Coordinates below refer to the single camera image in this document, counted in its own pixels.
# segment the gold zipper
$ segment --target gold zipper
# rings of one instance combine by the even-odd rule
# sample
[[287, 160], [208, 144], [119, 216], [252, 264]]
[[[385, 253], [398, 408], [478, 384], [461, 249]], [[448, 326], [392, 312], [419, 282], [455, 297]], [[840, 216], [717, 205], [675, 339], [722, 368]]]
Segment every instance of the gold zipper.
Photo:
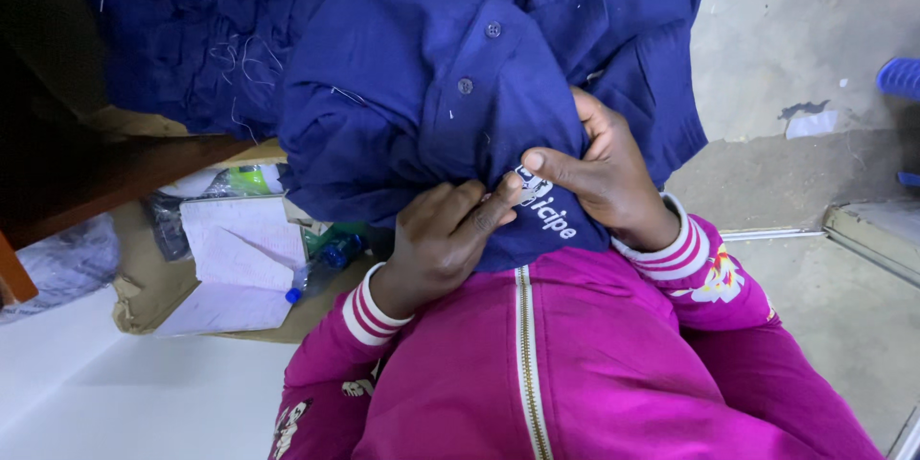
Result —
[[540, 395], [540, 375], [536, 368], [536, 339], [534, 329], [533, 287], [530, 284], [530, 268], [514, 270], [517, 284], [517, 360], [518, 380], [521, 388], [524, 419], [534, 448], [536, 460], [552, 460], [546, 436], [546, 419], [543, 415], [543, 400]]

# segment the striped cuff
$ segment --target striped cuff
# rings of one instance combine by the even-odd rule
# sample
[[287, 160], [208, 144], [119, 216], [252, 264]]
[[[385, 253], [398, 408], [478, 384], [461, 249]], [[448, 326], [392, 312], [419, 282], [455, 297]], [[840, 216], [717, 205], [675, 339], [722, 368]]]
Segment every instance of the striped cuff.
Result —
[[364, 275], [364, 279], [357, 288], [352, 289], [342, 306], [342, 316], [351, 335], [364, 345], [383, 345], [390, 340], [403, 325], [409, 323], [414, 316], [405, 320], [390, 318], [374, 303], [371, 297], [371, 276], [385, 265], [385, 262], [372, 267]]
[[706, 264], [709, 258], [709, 238], [696, 221], [687, 217], [676, 197], [667, 193], [661, 193], [661, 197], [681, 218], [681, 232], [676, 241], [660, 252], [650, 254], [637, 252], [615, 238], [611, 238], [611, 241], [616, 251], [627, 257], [639, 273], [652, 280], [689, 277]]

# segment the pink zip-up jacket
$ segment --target pink zip-up jacket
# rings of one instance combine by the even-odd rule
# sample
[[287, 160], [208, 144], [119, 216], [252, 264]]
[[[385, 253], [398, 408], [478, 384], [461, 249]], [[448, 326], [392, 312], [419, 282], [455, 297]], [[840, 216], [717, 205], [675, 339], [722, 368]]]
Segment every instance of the pink zip-up jacket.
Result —
[[882, 458], [717, 230], [665, 198], [667, 249], [562, 249], [408, 320], [372, 268], [294, 353], [270, 458]]

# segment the hand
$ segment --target hand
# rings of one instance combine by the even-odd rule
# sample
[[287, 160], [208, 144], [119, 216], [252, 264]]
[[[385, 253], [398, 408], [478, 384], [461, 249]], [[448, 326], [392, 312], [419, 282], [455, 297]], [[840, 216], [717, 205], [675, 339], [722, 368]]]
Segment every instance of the hand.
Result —
[[680, 233], [680, 219], [664, 206], [651, 182], [626, 118], [579, 88], [572, 87], [572, 95], [591, 139], [584, 158], [532, 148], [523, 153], [521, 164], [572, 191], [588, 215], [627, 246], [641, 251], [668, 247]]
[[484, 202], [486, 187], [476, 180], [442, 183], [412, 200], [397, 216], [393, 256], [371, 278], [377, 307], [401, 320], [457, 289], [479, 263], [489, 235], [517, 217], [512, 207], [522, 184], [508, 172]]

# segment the icipe logo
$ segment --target icipe logo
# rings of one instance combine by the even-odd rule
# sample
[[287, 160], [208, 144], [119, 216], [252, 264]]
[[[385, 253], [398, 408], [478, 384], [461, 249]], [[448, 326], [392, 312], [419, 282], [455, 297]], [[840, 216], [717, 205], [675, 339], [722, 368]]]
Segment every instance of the icipe logo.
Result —
[[521, 179], [523, 179], [523, 192], [530, 196], [528, 199], [523, 200], [520, 205], [536, 210], [537, 217], [546, 223], [543, 230], [558, 231], [559, 237], [563, 239], [574, 237], [577, 231], [574, 228], [569, 228], [569, 222], [566, 221], [566, 211], [557, 212], [556, 209], [549, 206], [553, 202], [552, 195], [548, 199], [536, 203], [538, 198], [545, 196], [553, 189], [553, 182], [536, 177], [532, 172], [525, 169], [523, 165], [514, 169], [514, 172], [521, 176]]

